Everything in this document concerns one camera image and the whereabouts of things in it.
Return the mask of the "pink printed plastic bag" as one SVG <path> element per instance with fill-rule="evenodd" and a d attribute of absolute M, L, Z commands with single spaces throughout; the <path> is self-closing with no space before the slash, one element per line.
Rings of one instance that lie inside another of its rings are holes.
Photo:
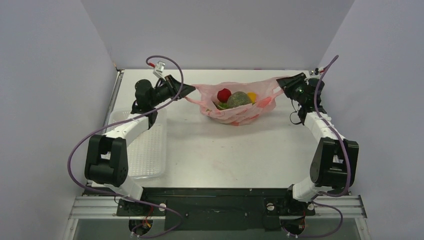
<path fill-rule="evenodd" d="M 199 106 L 200 113 L 210 119 L 226 125 L 248 125 L 260 116 L 275 109 L 276 98 L 284 92 L 279 87 L 278 77 L 249 83 L 222 82 L 219 84 L 195 84 L 194 87 L 200 93 L 200 99 L 196 100 L 188 96 L 185 99 Z M 217 93 L 221 89 L 229 89 L 231 93 L 253 92 L 257 94 L 256 102 L 226 110 L 219 110 L 215 106 L 218 103 Z"/>

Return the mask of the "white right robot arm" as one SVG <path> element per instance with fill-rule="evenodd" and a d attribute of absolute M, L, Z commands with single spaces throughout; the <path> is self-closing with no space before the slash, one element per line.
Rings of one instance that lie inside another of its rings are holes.
<path fill-rule="evenodd" d="M 291 186 L 292 194 L 282 199 L 283 209 L 296 213 L 302 202 L 310 202 L 319 195 L 341 197 L 355 181 L 359 144 L 342 136 L 331 123 L 331 117 L 322 106 L 324 82 L 304 73 L 277 79 L 284 94 L 296 101 L 297 115 L 317 141 L 309 176 Z"/>

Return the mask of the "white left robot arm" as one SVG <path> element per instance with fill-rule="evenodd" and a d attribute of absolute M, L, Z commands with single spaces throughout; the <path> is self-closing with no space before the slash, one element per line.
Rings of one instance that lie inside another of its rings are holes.
<path fill-rule="evenodd" d="M 177 101 L 195 91 L 193 85 L 176 80 L 172 75 L 159 77 L 153 86 L 147 79 L 136 82 L 135 101 L 127 119 L 112 124 L 112 130 L 89 138 L 84 175 L 130 201 L 129 208 L 136 215 L 149 209 L 149 201 L 142 197 L 143 188 L 129 176 L 128 147 L 141 134 L 150 130 L 158 117 L 158 105 L 166 100 Z"/>

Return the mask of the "orange fake fruit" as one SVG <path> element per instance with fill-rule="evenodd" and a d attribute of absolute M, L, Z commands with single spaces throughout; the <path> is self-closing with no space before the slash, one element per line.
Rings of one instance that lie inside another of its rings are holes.
<path fill-rule="evenodd" d="M 249 97 L 252 104 L 256 102 L 258 95 L 255 92 L 248 92 L 246 95 Z"/>

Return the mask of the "red fake fruit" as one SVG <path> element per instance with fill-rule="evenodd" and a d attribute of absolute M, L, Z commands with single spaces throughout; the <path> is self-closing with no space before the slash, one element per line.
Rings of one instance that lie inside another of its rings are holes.
<path fill-rule="evenodd" d="M 227 103 L 231 95 L 232 92 L 229 89 L 223 88 L 217 92 L 216 98 L 220 103 Z"/>

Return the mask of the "green fake vegetable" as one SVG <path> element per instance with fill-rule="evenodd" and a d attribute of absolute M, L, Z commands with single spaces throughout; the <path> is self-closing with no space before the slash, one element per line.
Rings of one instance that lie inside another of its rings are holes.
<path fill-rule="evenodd" d="M 217 102 L 217 103 L 214 103 L 214 104 L 215 104 L 216 108 L 220 111 L 230 109 L 229 105 L 225 102 Z"/>

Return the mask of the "grey green fake avocado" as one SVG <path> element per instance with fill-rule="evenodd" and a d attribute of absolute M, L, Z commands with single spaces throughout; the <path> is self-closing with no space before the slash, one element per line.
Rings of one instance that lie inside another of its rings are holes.
<path fill-rule="evenodd" d="M 248 96 L 248 94 L 242 91 L 234 92 L 232 95 L 230 95 L 230 97 L 228 98 L 226 102 L 227 106 L 230 109 L 237 108 L 244 105 L 249 105 L 252 103 L 253 102 L 251 98 Z"/>

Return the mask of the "white plastic basket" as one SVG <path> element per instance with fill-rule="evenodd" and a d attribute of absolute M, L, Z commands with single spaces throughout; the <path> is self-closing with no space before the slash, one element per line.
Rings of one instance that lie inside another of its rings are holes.
<path fill-rule="evenodd" d="M 116 110 L 109 117 L 105 135 L 126 140 L 128 175 L 136 180 L 158 177 L 166 168 L 167 110 L 156 114 L 152 126 L 148 117 L 136 119 L 130 110 Z"/>

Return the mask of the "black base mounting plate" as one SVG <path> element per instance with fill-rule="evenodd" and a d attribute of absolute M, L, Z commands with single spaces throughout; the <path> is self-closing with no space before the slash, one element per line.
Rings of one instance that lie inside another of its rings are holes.
<path fill-rule="evenodd" d="M 165 229 L 179 231 L 266 231 L 300 233 L 306 217 L 327 211 L 340 218 L 334 206 L 295 200 L 291 188 L 176 188 L 147 187 L 141 201 L 114 197 L 118 216 L 129 219 L 130 227 L 164 220 Z"/>

